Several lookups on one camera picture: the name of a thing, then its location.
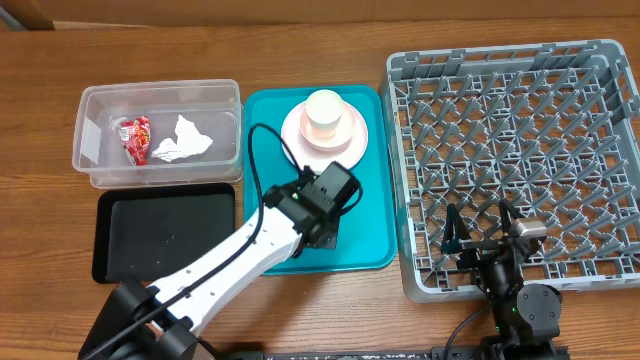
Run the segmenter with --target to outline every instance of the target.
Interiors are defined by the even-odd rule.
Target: plastic storage bin
[[[147,116],[151,142],[147,165],[130,163],[116,121]],[[213,143],[200,155],[170,163],[151,152],[176,140],[178,115]],[[93,86],[82,94],[73,140],[73,167],[96,188],[233,182],[242,177],[242,104],[233,80],[190,80]]]

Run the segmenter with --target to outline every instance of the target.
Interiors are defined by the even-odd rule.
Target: pink plate
[[[348,143],[346,149],[338,152],[317,150],[302,136],[300,132],[300,115],[302,115],[304,111],[304,102],[296,105],[284,119],[280,134],[301,167],[309,165],[313,172],[319,174],[324,171],[332,161],[337,161],[345,168],[351,169],[362,159],[365,150],[367,150],[367,144],[369,143],[367,124],[356,108],[347,102],[345,102],[345,105],[353,111],[355,122],[353,124],[351,141]]]

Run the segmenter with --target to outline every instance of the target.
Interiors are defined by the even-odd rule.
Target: gray dish rack
[[[446,205],[480,240],[499,236],[502,197],[550,229],[520,268],[525,282],[640,286],[640,97],[620,44],[396,53],[380,94],[411,300],[483,296],[476,274],[440,253]]]

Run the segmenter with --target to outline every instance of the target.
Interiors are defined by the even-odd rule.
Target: cup
[[[304,111],[309,117],[313,134],[329,138],[336,134],[344,112],[344,102],[335,91],[318,90],[309,95]]]

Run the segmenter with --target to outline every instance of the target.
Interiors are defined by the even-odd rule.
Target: teal tray
[[[273,267],[269,275],[308,274],[383,268],[393,260],[396,230],[391,193],[391,171],[387,158],[387,141],[378,94],[365,85],[322,88],[262,90],[252,94],[244,108],[244,136],[247,146],[249,128],[255,123],[267,124],[280,131],[294,106],[318,89],[331,89],[353,105],[364,117],[369,130],[369,144],[362,160],[352,169],[362,184],[362,200],[340,219],[335,250],[307,248],[297,259],[289,259]],[[276,184],[296,179],[293,165],[285,157],[278,139],[266,131],[254,135],[254,155],[263,191]],[[248,152],[244,163],[244,219],[258,206],[253,177],[249,174]]]

